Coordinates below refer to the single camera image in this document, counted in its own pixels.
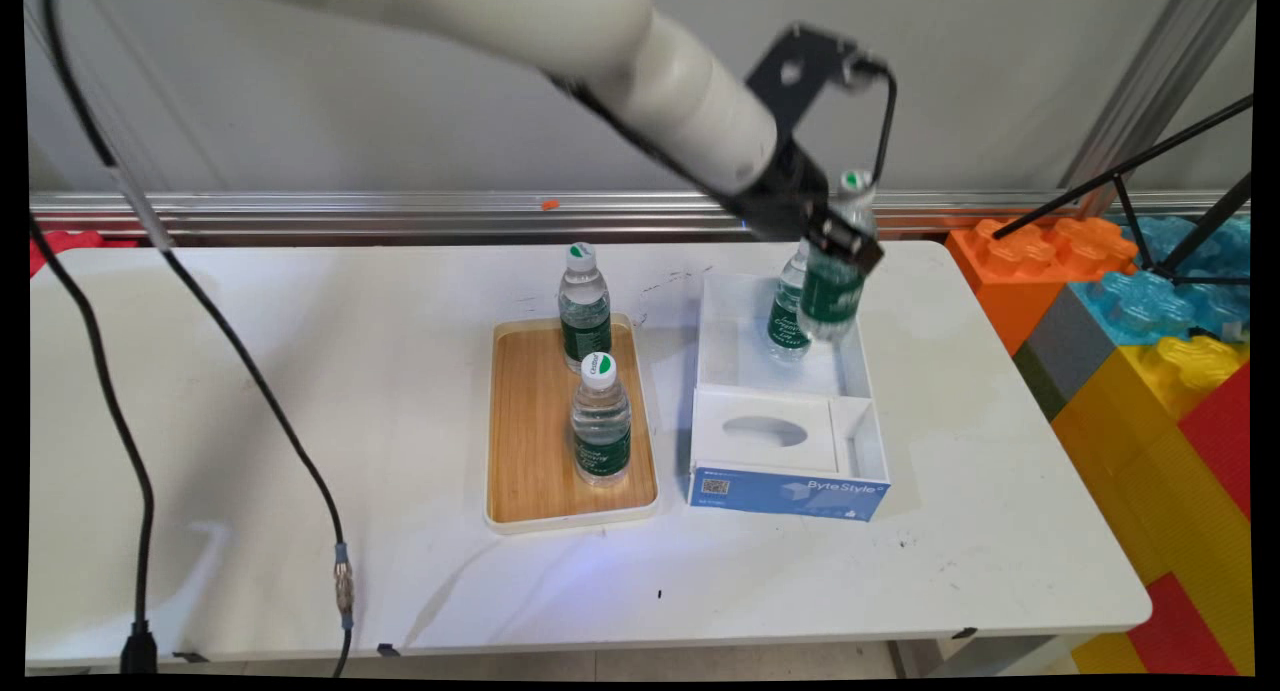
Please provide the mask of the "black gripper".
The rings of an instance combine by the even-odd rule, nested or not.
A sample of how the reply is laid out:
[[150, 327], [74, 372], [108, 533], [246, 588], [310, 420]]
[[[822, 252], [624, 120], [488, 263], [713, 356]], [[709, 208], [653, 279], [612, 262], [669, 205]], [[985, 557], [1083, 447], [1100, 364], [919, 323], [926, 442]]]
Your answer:
[[733, 216], [760, 241], [806, 241], [812, 258], [856, 273], [872, 273], [884, 258], [873, 209], [829, 207], [826, 171], [791, 138], [733, 195]]

